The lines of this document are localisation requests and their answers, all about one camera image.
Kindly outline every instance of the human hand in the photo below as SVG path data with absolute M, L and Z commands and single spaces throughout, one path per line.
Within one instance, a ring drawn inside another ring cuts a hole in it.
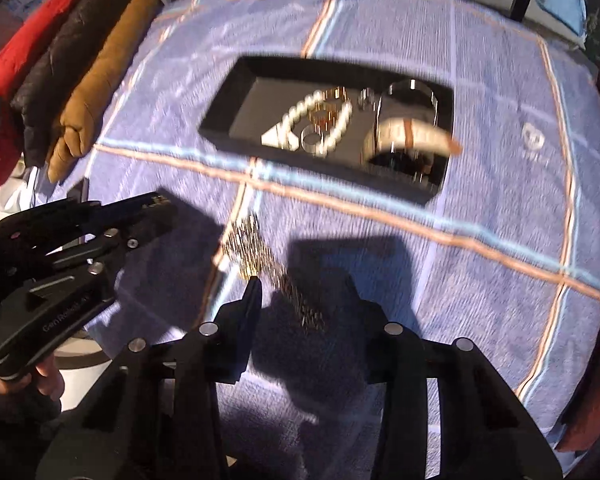
M 36 388 L 44 396 L 49 396 L 51 400 L 58 400 L 64 393 L 64 379 L 56 366 L 56 359 L 51 354 L 44 361 L 36 365 L 38 377 L 36 378 Z M 27 374 L 19 381 L 13 383 L 0 379 L 0 395 L 12 394 L 26 388 L 32 381 L 31 374 Z

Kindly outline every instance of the black robotic claw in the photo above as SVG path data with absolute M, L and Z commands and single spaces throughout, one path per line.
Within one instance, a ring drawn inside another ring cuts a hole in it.
M 62 427 L 36 478 L 229 478 L 216 382 L 235 383 L 246 369 L 261 305 L 260 280 L 251 278 L 240 301 L 183 339 L 131 341 Z M 158 409 L 165 380 L 174 380 L 172 415 Z
M 216 382 L 246 369 L 262 289 L 252 278 L 243 298 L 223 305 L 183 339 L 149 347 L 136 339 L 96 382 L 52 442 L 38 480 L 263 479 L 227 467 Z M 360 301 L 366 380 L 386 383 L 372 480 L 422 480 L 427 455 L 427 378 L 437 378 L 442 426 L 439 480 L 559 480 L 562 471 L 516 396 L 469 339 L 420 339 L 382 308 Z M 174 379 L 167 416 L 158 408 Z
M 125 253 L 173 227 L 157 193 L 102 206 L 62 200 L 0 222 L 0 378 L 17 380 L 114 301 Z M 95 238 L 66 250 L 85 234 Z

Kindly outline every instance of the metal screw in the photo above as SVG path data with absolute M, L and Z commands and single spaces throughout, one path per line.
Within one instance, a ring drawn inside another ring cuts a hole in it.
M 146 341 L 141 337 L 136 337 L 131 343 L 129 343 L 128 346 L 129 350 L 131 350 L 132 352 L 141 352 L 146 346 Z
M 206 323 L 200 325 L 198 331 L 202 335 L 210 336 L 218 331 L 218 325 L 216 325 L 213 321 L 207 321 Z
M 474 342 L 465 337 L 461 337 L 458 339 L 458 341 L 456 341 L 456 346 L 463 352 L 470 352 L 474 349 Z
M 91 274 L 98 275 L 104 270 L 104 264 L 102 262 L 95 262 L 89 266 L 88 270 Z
M 400 323 L 391 322 L 384 326 L 384 331 L 388 335 L 400 335 L 404 331 L 404 327 Z

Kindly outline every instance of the bracelet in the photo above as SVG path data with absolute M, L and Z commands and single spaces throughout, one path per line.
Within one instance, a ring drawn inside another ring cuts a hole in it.
M 335 110 L 334 105 L 324 103 L 328 98 L 341 99 L 344 101 L 340 107 L 340 111 L 335 117 L 333 117 L 333 111 Z M 317 119 L 313 113 L 314 110 L 327 111 L 327 120 Z M 322 137 L 321 141 L 316 144 L 304 142 L 304 138 L 309 135 L 309 133 L 305 133 L 306 128 L 302 131 L 301 139 L 298 139 L 298 136 L 292 131 L 298 121 L 308 113 L 312 114 L 312 123 L 314 123 L 314 128 L 318 130 L 316 133 Z M 282 148 L 283 150 L 294 152 L 302 145 L 302 148 L 307 153 L 326 156 L 328 152 L 333 151 L 336 144 L 342 138 L 352 113 L 353 106 L 347 99 L 346 91 L 343 87 L 336 87 L 327 91 L 316 90 L 313 94 L 307 95 L 303 100 L 298 101 L 294 106 L 289 108 L 288 112 L 282 116 L 282 120 L 267 130 L 260 139 L 265 146 Z M 329 125 L 331 125 L 329 133 L 327 136 L 323 136 L 319 126 L 327 127 Z

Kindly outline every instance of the jewelry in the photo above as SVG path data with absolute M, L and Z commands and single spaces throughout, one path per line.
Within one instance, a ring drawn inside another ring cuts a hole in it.
M 294 152 L 300 146 L 298 136 L 291 130 L 305 116 L 309 110 L 313 110 L 315 105 L 324 101 L 324 92 L 316 90 L 313 94 L 307 95 L 303 100 L 298 101 L 289 111 L 282 116 L 282 120 L 272 126 L 260 137 L 264 146 L 282 148 Z
M 336 86 L 336 88 L 330 88 L 325 90 L 324 99 L 342 99 L 343 101 L 347 100 L 347 90 L 344 86 Z
M 308 142 L 307 137 L 311 136 L 318 137 L 318 140 L 316 142 Z M 322 130 L 318 129 L 315 125 L 306 126 L 300 133 L 300 146 L 307 153 L 321 155 L 324 146 L 324 134 Z
M 322 313 L 309 306 L 285 267 L 276 261 L 271 248 L 262 239 L 256 215 L 250 214 L 232 223 L 222 250 L 238 265 L 240 276 L 245 280 L 251 276 L 266 275 L 271 284 L 291 302 L 302 327 L 324 329 Z
M 321 130 L 326 130 L 330 126 L 333 126 L 338 119 L 338 107 L 331 103 L 320 102 L 316 103 L 313 110 L 309 110 L 307 113 L 307 119 L 311 123 Z
M 431 101 L 431 106 L 433 106 L 433 112 L 434 112 L 432 124 L 434 126 L 438 126 L 438 98 L 433 93 L 433 90 L 431 88 L 429 88 L 429 86 L 425 85 L 422 81 L 418 81 L 417 79 L 405 79 L 404 81 L 398 81 L 397 83 L 392 83 L 391 85 L 389 85 L 389 88 L 387 88 L 387 90 L 384 92 L 384 94 L 394 95 L 396 92 L 399 92 L 399 91 L 405 90 L 405 89 L 420 92 L 421 94 L 424 94 L 425 97 L 427 97 L 427 99 L 429 101 Z M 381 105 L 382 105 L 382 96 L 380 96 L 378 111 L 379 111 L 379 107 Z
M 358 97 L 358 109 L 363 112 L 369 106 L 373 107 L 372 109 L 375 110 L 376 106 L 378 106 L 378 98 L 373 89 L 365 88 L 360 92 Z
M 380 153 L 417 150 L 449 157 L 459 155 L 462 146 L 442 128 L 417 119 L 391 118 L 366 134 L 362 157 L 368 162 Z
M 324 121 L 320 121 L 318 124 L 314 123 L 316 126 L 330 125 L 331 128 L 327 136 L 322 137 L 322 142 L 316 145 L 315 149 L 309 148 L 305 150 L 311 155 L 326 156 L 328 152 L 332 152 L 335 149 L 336 144 L 342 138 L 353 113 L 353 106 L 351 105 L 351 101 L 347 99 L 347 93 L 343 87 L 336 87 L 326 91 L 316 90 L 313 94 L 307 95 L 302 101 L 298 101 L 294 106 L 289 108 L 288 112 L 282 116 L 282 120 L 267 130 L 260 137 L 260 141 L 264 146 L 272 146 L 294 152 L 302 144 L 302 139 L 298 139 L 298 136 L 293 133 L 293 127 L 301 117 L 309 112 L 313 112 L 318 108 L 320 110 L 330 110 L 330 107 L 333 107 L 333 105 L 326 104 L 324 101 L 327 99 L 340 99 L 343 101 L 343 104 L 332 124 L 328 122 L 324 123 Z M 328 119 L 331 121 L 330 112 L 328 112 Z

